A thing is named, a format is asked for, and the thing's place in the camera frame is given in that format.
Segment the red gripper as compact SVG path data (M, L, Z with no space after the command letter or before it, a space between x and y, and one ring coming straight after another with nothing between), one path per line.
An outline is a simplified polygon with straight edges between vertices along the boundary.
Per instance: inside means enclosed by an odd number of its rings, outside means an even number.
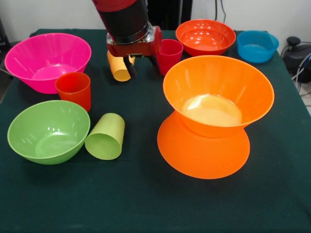
M135 56L147 56L157 76L161 76L156 54L159 53L162 43L162 31L159 26L151 26L144 38L131 44L117 44L109 33L106 35L106 45L115 57L123 57L123 62L131 78L136 77L134 67Z

